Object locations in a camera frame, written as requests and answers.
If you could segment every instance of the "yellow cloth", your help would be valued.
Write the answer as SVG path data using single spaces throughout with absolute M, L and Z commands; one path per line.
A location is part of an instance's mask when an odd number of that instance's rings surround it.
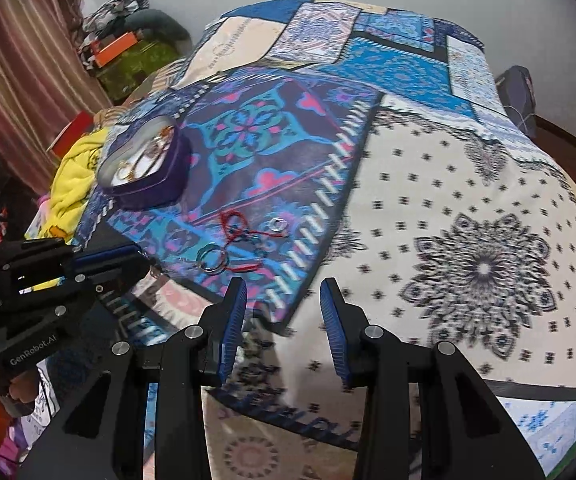
M 63 157 L 50 187 L 50 212 L 39 238 L 60 236 L 70 241 L 95 181 L 95 170 L 107 136 L 108 128 L 103 128 L 81 137 Z

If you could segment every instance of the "curtain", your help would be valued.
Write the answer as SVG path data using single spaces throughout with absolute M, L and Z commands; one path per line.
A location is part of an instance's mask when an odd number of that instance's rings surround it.
M 0 155 L 38 194 L 58 160 L 46 148 L 82 110 L 110 100 L 76 53 L 81 0 L 0 0 Z

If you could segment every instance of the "bed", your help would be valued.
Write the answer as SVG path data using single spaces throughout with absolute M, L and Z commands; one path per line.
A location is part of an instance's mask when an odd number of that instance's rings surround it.
M 232 377 L 204 391 L 214 478 L 352 477 L 364 393 L 335 375 L 318 298 L 328 276 L 402 340 L 455 342 L 545 473 L 564 469 L 576 451 L 576 185 L 509 120 L 474 35 L 405 10 L 274 0 L 211 23 L 164 81 L 112 127 L 102 158 L 172 116 L 193 146 L 183 196 L 128 211 L 95 188 L 76 240 L 111 231 L 156 258 L 163 272 L 108 306 L 148 345 L 196 322 L 235 275 L 194 264 L 225 243 L 220 211 L 262 231 L 287 220 L 289 236 L 265 240 L 262 268 L 244 275 Z M 245 244 L 229 256 L 255 259 Z M 155 398 L 152 387 L 150 450 Z

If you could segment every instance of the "metal bolt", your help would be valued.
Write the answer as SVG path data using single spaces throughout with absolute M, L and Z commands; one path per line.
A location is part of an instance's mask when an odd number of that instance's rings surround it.
M 364 332 L 370 339 L 379 339 L 383 336 L 383 329 L 376 325 L 367 326 Z
M 113 345 L 113 354 L 115 355 L 124 355 L 129 350 L 130 344 L 126 341 L 119 341 Z
M 456 348 L 450 341 L 441 341 L 437 345 L 437 350 L 443 355 L 452 355 L 456 351 Z
M 188 339 L 195 339 L 203 334 L 203 329 L 199 325 L 190 325 L 183 331 L 183 334 Z

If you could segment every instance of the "red string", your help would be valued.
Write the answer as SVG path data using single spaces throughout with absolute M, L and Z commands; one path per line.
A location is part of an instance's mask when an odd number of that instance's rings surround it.
M 241 225 L 232 225 L 231 220 L 237 219 L 241 223 Z M 221 228 L 223 234 L 226 237 L 226 244 L 223 247 L 224 251 L 228 250 L 228 246 L 237 240 L 245 239 L 250 235 L 263 235 L 263 236 L 270 236 L 273 238 L 283 238 L 283 233 L 277 232 L 265 232 L 265 231 L 256 231 L 250 228 L 250 224 L 248 223 L 247 219 L 240 213 L 239 211 L 230 210 L 227 212 L 220 211 L 219 212 L 219 221 L 221 222 Z M 230 270 L 231 272 L 252 272 L 253 270 L 260 269 L 261 262 L 257 262 L 254 264 L 244 264 L 237 267 L 226 267 L 224 270 Z

